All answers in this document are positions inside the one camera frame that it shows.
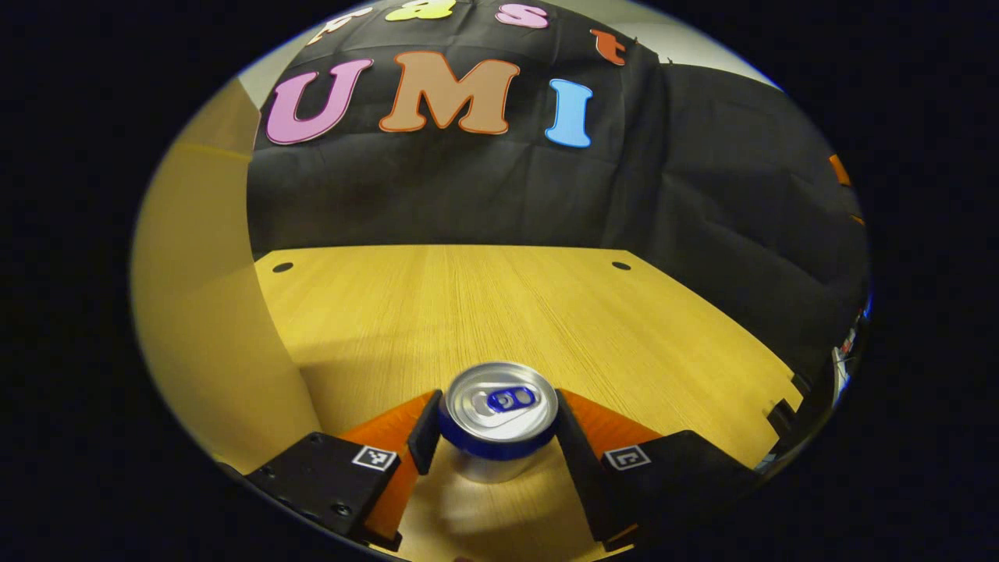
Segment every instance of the black fabric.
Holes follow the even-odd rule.
[[[834,154],[783,92],[666,64],[668,149],[644,258],[809,381],[866,297],[864,226]]]
[[[319,72],[299,117],[325,106],[333,66],[372,58],[343,120],[329,133],[292,146],[271,143],[265,103],[250,166],[247,210],[254,251],[364,244],[531,244],[626,247],[647,232],[657,185],[665,116],[658,58],[617,34],[628,62],[596,52],[591,28],[605,26],[541,2],[549,27],[501,24],[501,1],[458,2],[440,20],[389,22],[398,2],[307,46],[278,83]],[[501,135],[473,134],[457,123],[386,133],[401,77],[393,60],[406,51],[445,55],[459,78],[486,59],[516,64]],[[587,104],[588,148],[544,137],[555,114],[553,78],[593,90]]]
[[[660,65],[614,33],[604,60],[574,12],[534,2],[545,29],[501,24],[503,1],[459,1],[439,20],[388,22],[395,1],[307,46],[278,83],[318,72],[299,108],[327,102],[329,70],[374,59],[343,120],[291,146],[265,134],[262,109],[247,212],[256,253],[366,244],[528,244],[629,250],[684,284],[809,381],[865,296],[862,217],[828,162],[834,151],[783,92],[703,67]],[[386,133],[406,51],[445,55],[459,78],[485,59],[520,68],[501,135],[457,123]],[[584,149],[544,137],[553,78],[593,91]]]

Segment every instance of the silver can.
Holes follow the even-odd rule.
[[[441,435],[461,451],[459,473],[496,483],[523,472],[551,441],[558,398],[530,367],[493,362],[459,375],[440,410]]]

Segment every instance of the pink letter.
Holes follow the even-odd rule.
[[[497,19],[500,23],[508,25],[543,29],[548,26],[548,20],[544,19],[544,16],[546,15],[548,15],[547,12],[533,6],[524,6],[523,4],[503,4],[502,6],[499,6]]]
[[[330,69],[330,74],[334,76],[330,99],[319,115],[306,121],[299,120],[296,113],[306,86],[319,73],[309,72],[282,83],[274,89],[278,97],[274,100],[267,120],[267,138],[275,144],[296,144],[312,140],[334,128],[347,113],[347,106],[351,103],[351,95],[361,71],[374,62],[372,59],[359,59]]]

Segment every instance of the orange letter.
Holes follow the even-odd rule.
[[[624,45],[617,42],[617,39],[605,31],[590,29],[590,33],[596,36],[596,52],[608,61],[617,66],[624,66],[624,59],[617,56],[617,51],[624,52]]]
[[[431,115],[442,129],[451,125],[467,102],[471,102],[469,112],[458,122],[462,130],[499,135],[509,128],[503,112],[509,83],[520,73],[515,64],[484,60],[459,81],[441,53],[411,51],[397,55],[396,62],[403,67],[403,77],[392,113],[379,122],[383,131],[423,129],[427,118],[420,114],[421,97],[427,99]]]
[[[308,43],[306,43],[306,46],[308,47],[309,45],[312,45],[313,43],[315,43],[315,42],[319,41],[320,39],[322,39],[323,36],[325,36],[327,33],[333,33],[334,31],[337,31],[341,27],[344,27],[345,25],[347,25],[347,23],[349,21],[351,21],[352,19],[354,19],[354,18],[356,18],[358,16],[363,16],[363,15],[367,14],[370,11],[372,11],[371,6],[365,8],[363,10],[358,10],[357,12],[353,12],[353,13],[347,14],[346,16],[340,16],[337,19],[330,20],[330,21],[326,22],[326,25],[323,26],[323,29],[319,33],[316,34],[316,37],[313,37],[311,41],[309,41]]]
[[[403,4],[402,8],[390,12],[385,19],[386,21],[405,21],[413,18],[436,20],[450,16],[454,6],[455,0],[416,0]]]

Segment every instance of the wooden table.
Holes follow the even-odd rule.
[[[293,267],[273,271],[286,262]],[[801,402],[791,371],[763,344],[622,250],[313,248],[272,252],[257,272],[330,434],[447,390],[472,365],[508,360],[663,435],[692,429],[752,468],[777,441],[767,412],[781,398]],[[503,484],[464,480],[451,470],[454,455],[442,440],[407,508],[398,556],[605,556],[556,441]]]

